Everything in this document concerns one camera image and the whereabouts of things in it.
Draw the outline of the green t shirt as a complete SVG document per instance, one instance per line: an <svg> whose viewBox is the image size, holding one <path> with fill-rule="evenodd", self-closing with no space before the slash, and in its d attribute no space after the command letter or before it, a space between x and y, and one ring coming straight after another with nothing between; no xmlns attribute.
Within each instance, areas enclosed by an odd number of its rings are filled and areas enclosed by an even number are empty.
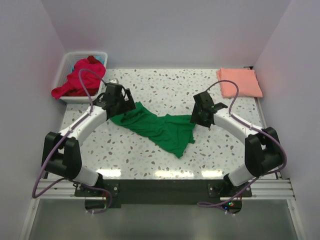
<svg viewBox="0 0 320 240"><path fill-rule="evenodd" d="M196 126L191 123L190 115L157 116L143 106L135 103L136 108L110 120L142 137L148 138L164 151L181 158L188 146L194 144L193 130Z"/></svg>

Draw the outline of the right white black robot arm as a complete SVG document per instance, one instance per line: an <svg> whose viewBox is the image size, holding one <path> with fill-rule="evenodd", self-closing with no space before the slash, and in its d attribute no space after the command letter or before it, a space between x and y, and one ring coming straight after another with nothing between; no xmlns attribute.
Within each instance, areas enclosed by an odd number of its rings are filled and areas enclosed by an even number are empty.
<svg viewBox="0 0 320 240"><path fill-rule="evenodd" d="M214 103L206 91L194 95L193 99L191 123L207 128L216 125L244 145L244 163L223 177L222 189L227 196L235 196L243 184L284 166L287 157L274 128L251 124L233 114L230 106Z"/></svg>

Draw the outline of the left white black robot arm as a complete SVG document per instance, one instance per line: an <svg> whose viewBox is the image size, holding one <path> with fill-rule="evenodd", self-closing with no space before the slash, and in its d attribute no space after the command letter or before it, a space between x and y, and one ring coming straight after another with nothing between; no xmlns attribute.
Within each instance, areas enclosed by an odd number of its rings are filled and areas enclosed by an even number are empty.
<svg viewBox="0 0 320 240"><path fill-rule="evenodd" d="M64 179L86 186L92 196L104 190L103 177L82 163L80 147L97 127L110 118L136 108L129 88L109 82L104 93L90 101L88 109L67 128L45 136L41 168Z"/></svg>

